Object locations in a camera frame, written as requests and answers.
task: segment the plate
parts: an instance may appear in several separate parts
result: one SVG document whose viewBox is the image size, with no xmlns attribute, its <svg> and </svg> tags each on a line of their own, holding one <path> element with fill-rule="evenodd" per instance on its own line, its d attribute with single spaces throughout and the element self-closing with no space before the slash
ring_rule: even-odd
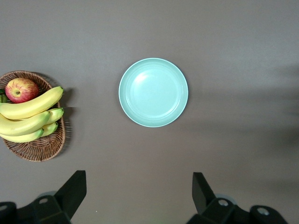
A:
<svg viewBox="0 0 299 224">
<path fill-rule="evenodd" d="M 146 58 L 131 65 L 122 76 L 119 100 L 135 123 L 161 127 L 176 120 L 185 109 L 188 85 L 173 63 Z"/>
</svg>

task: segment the woven fruit basket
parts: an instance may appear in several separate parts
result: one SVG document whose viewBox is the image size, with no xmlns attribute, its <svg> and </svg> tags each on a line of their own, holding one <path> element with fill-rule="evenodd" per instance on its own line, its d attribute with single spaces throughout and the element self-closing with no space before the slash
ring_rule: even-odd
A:
<svg viewBox="0 0 299 224">
<path fill-rule="evenodd" d="M 11 71 L 0 77 L 0 89 L 5 89 L 5 86 L 10 80 L 18 77 L 28 78 L 34 81 L 39 87 L 40 94 L 52 88 L 51 84 L 37 73 L 29 71 Z M 60 102 L 57 102 L 51 108 L 58 107 L 60 107 Z M 34 141 L 15 143 L 3 139 L 3 142 L 12 153 L 22 159 L 28 161 L 49 160 L 60 153 L 65 143 L 64 118 L 61 117 L 57 123 L 58 128 L 54 133 Z"/>
</svg>

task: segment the apple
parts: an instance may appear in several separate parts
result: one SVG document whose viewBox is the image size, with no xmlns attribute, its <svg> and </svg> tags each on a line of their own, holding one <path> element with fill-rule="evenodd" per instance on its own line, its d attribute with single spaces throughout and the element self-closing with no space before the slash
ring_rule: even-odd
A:
<svg viewBox="0 0 299 224">
<path fill-rule="evenodd" d="M 5 87 L 6 96 L 15 104 L 32 100 L 38 93 L 37 84 L 28 78 L 14 78 Z"/>
</svg>

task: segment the banana bunch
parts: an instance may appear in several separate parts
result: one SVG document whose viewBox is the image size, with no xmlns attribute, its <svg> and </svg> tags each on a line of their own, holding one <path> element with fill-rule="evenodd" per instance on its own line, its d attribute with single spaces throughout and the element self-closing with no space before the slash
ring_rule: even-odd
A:
<svg viewBox="0 0 299 224">
<path fill-rule="evenodd" d="M 50 109 L 63 94 L 61 86 L 24 103 L 0 103 L 0 137 L 12 142 L 29 142 L 52 134 L 58 128 L 62 107 Z"/>
</svg>

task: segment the plate rim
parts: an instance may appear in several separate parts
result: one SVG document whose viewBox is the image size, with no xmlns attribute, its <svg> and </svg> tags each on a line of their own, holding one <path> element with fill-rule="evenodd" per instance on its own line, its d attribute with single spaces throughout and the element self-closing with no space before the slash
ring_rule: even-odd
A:
<svg viewBox="0 0 299 224">
<path fill-rule="evenodd" d="M 124 108 L 123 102 L 122 102 L 122 100 L 121 100 L 121 87 L 122 87 L 123 80 L 124 80 L 124 78 L 126 77 L 126 74 L 131 70 L 131 68 L 132 68 L 133 66 L 135 66 L 136 64 L 141 63 L 141 62 L 143 62 L 143 61 L 147 61 L 147 60 L 160 60 L 160 61 L 164 61 L 165 63 L 170 64 L 171 66 L 173 66 L 174 68 L 176 68 L 176 69 L 179 71 L 179 73 L 181 74 L 181 76 L 182 76 L 182 78 L 183 78 L 183 80 L 184 80 L 186 100 L 185 100 L 185 102 L 184 102 L 184 104 L 183 104 L 183 107 L 182 107 L 180 113 L 178 113 L 178 115 L 175 116 L 175 118 L 171 119 L 171 121 L 166 122 L 166 123 L 164 123 L 164 124 L 162 124 L 162 125 L 146 125 L 146 124 L 143 124 L 143 123 L 141 123 L 141 122 L 136 121 L 134 118 L 132 118 L 132 117 L 127 113 L 126 109 Z M 174 63 L 172 63 L 172 62 L 170 62 L 170 61 L 168 61 L 168 60 L 166 60 L 166 59 L 163 59 L 163 58 L 159 58 L 159 57 L 149 57 L 149 58 L 144 58 L 144 59 L 141 59 L 141 60 L 139 60 L 139 61 L 136 61 L 135 63 L 133 63 L 132 65 L 130 65 L 130 66 L 126 69 L 126 71 L 123 73 L 123 75 L 122 75 L 122 77 L 121 77 L 121 80 L 120 80 L 120 84 L 119 84 L 119 88 L 118 88 L 118 97 L 119 97 L 119 102 L 120 102 L 120 104 L 121 104 L 122 110 L 125 112 L 125 114 L 126 114 L 126 115 L 127 115 L 133 122 L 135 122 L 136 124 L 139 124 L 139 125 L 141 125 L 141 126 L 144 126 L 144 127 L 163 127 L 163 126 L 166 126 L 166 125 L 168 125 L 168 124 L 174 122 L 176 119 L 178 119 L 179 116 L 181 116 L 181 114 L 182 114 L 183 111 L 185 110 L 186 105 L 187 105 L 187 102 L 188 102 L 188 98 L 189 98 L 189 88 L 188 88 L 188 83 L 187 83 L 186 77 L 184 76 L 183 72 L 181 71 L 181 69 L 179 69 L 178 66 L 176 66 Z"/>
</svg>

